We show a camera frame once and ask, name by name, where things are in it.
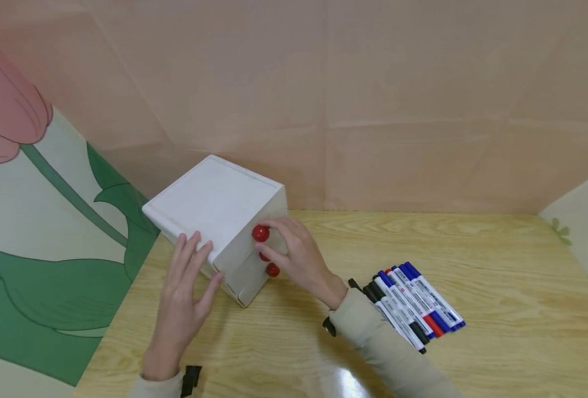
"pink tulip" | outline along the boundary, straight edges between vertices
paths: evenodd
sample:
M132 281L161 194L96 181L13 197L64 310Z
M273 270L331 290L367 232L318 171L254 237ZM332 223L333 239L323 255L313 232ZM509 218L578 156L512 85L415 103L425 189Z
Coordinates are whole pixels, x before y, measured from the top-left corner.
M53 108L0 50L0 163L44 137Z

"marker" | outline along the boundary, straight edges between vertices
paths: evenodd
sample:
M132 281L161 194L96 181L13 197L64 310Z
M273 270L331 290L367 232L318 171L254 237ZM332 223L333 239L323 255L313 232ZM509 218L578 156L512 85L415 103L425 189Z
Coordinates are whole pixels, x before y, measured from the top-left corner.
M385 292L383 292L381 287L378 286L376 282L372 281L367 286L369 286L369 289L374 293L376 297L386 296ZM391 297L391 302L395 305L394 310L396 311L396 313L399 315L400 318L402 318L402 323L409 326L409 328L416 335L416 337L424 345L427 345L429 343L429 338L427 337L427 335L424 334L424 331L422 330L420 325L418 325L417 322L414 320L414 318L411 315L411 312L405 309L403 306L398 306L398 304L396 304L394 301L394 297Z
M424 319L424 314L421 313L419 307L417 307L414 302L407 296L403 296L403 294L395 287L393 281L385 274L383 271L379 271L377 275L374 275L372 278L374 282L380 289L388 296L393 297L395 299L395 304L398 307L404 307L408 309L413 318L417 321L418 325L424 331L424 334L427 335L429 339L435 339L435 333L433 329L429 325L426 319Z
M391 267L391 271L396 273L401 271L400 275L406 276L411 281L413 288L420 294L429 307L431 307L437 313L438 319L435 319L435 321L440 325L443 332L448 332L448 330L446 330L447 328L452 332L458 330L456 323L453 322L453 319L451 319L448 315L449 310L447 310L446 307L440 305L439 302L437 302L432 297L431 293L425 287L423 282L417 280L416 276L409 268L407 268L404 264L400 264L398 267Z
M398 319L395 318L393 314L393 307L391 307L391 303L389 298L383 296L380 297L373 292L369 288L369 286L365 286L363 288L363 292L365 296L369 298L371 302L381 311L387 321L393 326L393 328L398 332L399 335L403 336L405 340L408 341L413 347L415 347L420 353L427 352L427 349L424 347L424 344L409 330L406 326L402 324L402 322L398 322Z
M404 288L407 289L407 292L413 297L414 301L420 306L420 308L422 308L424 313L429 314L429 316L431 317L431 319L433 319L433 322L435 322L437 326L437 328L433 328L433 332L435 332L436 336L441 337L445 333L451 331L450 327L440 317L440 314L437 313L437 311L433 307L433 304L429 303L430 300L427 301L428 296L423 296L421 290L416 288L416 286L411 281L410 277L403 273L402 270L400 270L399 268L393 269L393 267L391 268L391 271L387 273L387 275L389 275L391 279L394 280L394 282L398 285L399 289L400 286L404 286Z
M418 271L409 261L407 261L403 265L405 268L407 268L411 272L411 274L415 277L415 280L420 282L420 284L422 284L424 286L425 290L427 290L429 292L429 294L431 295L433 300L435 302L437 302L438 305L440 305L446 309L447 315L449 315L449 318L451 320L453 320L453 322L456 323L456 326L458 328L466 326L466 322L465 322L464 318L462 318L461 315L458 314L458 312L455 309L453 309L453 306L450 305L440 295L440 293L438 293L438 291L433 288L433 286L431 284L429 284L429 281L427 280L427 278L422 276L420 271Z
M389 308L387 308L385 303L383 303L383 301L380 298L375 296L372 290L369 289L369 286L365 286L365 288L363 289L363 293L367 298L369 298L369 301L374 303L374 306L378 309L378 312L381 313L385 317L385 319L387 319L387 322L391 324L391 327L393 327L399 335L403 336L405 340L407 340L407 342L411 344L411 340L403 331L402 327L398 325L398 322L396 322L396 319L394 318L394 315L391 314Z
M412 307L414 307L414 309L416 310L416 313L419 314L420 317L422 317L424 319L424 322L427 325L429 325L429 327L433 331L434 338L439 338L441 336L444 336L444 332L442 332L441 328L438 326L438 324L435 322L435 320L431 317L431 314L429 313L428 307L425 305L425 303L421 300L421 298L419 296L417 296L416 294L414 294L414 292L412 292L410 289L408 289L407 286L404 285L402 281L399 281L399 279L395 276L395 274L391 272L391 269L389 270L388 274L383 271L379 271L378 275L381 275L381 274L383 274L387 277L387 280L391 282L391 285L393 285L393 289L396 289L396 290L400 291L400 293L404 294L404 297L407 299L408 303L410 305L412 305Z

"wrist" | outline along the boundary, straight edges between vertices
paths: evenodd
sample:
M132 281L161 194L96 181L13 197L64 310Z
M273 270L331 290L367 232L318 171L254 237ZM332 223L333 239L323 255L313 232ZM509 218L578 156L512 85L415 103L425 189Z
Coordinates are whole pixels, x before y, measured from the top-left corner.
M340 279L340 276L331 274L324 278L324 284L319 287L316 298L323 302L330 310L337 310L340 303L343 302L347 296L349 288L345 282Z
M151 344L144 352L143 378L149 381L172 379L179 372L182 353Z

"table surface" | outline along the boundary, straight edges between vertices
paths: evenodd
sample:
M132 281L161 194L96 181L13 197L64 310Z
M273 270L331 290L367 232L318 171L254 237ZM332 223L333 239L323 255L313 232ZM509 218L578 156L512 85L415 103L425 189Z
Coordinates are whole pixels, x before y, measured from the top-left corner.
M538 217L291 211L344 279L411 261L465 317L427 357L467 397L588 397L588 277ZM124 397L155 323L172 253L160 237L75 397ZM206 280L199 278L199 289ZM222 292L182 358L195 397L387 397L373 371L321 326L327 309L283 275L242 309Z

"hand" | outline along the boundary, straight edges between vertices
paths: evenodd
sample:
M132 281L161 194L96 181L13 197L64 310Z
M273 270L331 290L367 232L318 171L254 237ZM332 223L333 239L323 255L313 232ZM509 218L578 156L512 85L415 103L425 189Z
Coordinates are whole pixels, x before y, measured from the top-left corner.
M195 253L200 240L199 231L190 239L186 239L185 234L178 236L161 289L155 332L144 353L143 377L146 380L168 380L177 374L183 352L210 315L223 273L212 277L201 298L194 298L199 269L213 250L209 240Z
M348 288L339 276L327 268L318 244L307 228L290 217L269 219L261 225L276 228L281 233L287 255L264 243L257 243L256 248L285 271L295 284L314 294L331 310L336 310L347 295Z

